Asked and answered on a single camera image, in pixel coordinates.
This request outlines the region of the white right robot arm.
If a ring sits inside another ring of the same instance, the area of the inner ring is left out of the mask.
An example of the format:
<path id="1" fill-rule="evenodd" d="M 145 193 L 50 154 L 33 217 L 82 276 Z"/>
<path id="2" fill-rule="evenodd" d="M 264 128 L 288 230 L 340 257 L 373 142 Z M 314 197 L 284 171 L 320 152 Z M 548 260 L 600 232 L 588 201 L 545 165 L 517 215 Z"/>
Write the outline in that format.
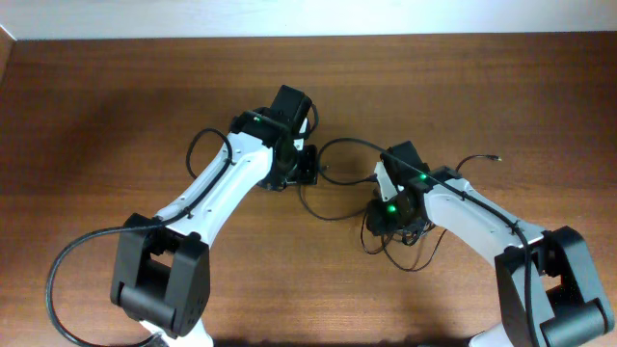
<path id="1" fill-rule="evenodd" d="M 468 346 L 580 346 L 615 328 L 589 249 L 573 228 L 548 230 L 507 212 L 458 171 L 429 169 L 409 142 L 382 150 L 374 174 L 379 193 L 364 220 L 373 235 L 413 245 L 442 227 L 495 270 L 500 321 Z"/>

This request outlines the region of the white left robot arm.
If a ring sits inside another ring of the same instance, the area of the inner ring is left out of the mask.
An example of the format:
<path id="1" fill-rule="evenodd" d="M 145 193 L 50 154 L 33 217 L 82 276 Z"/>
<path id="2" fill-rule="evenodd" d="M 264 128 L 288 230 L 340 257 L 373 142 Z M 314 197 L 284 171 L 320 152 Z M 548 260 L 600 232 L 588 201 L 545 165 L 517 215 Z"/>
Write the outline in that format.
<path id="1" fill-rule="evenodd" d="M 131 215 L 117 248 L 111 302 L 150 335 L 148 346 L 210 346 L 201 316 L 210 294 L 212 244 L 255 187 L 282 191 L 316 182 L 316 108 L 281 86 L 268 107 L 234 118 L 206 169 L 153 217 Z"/>

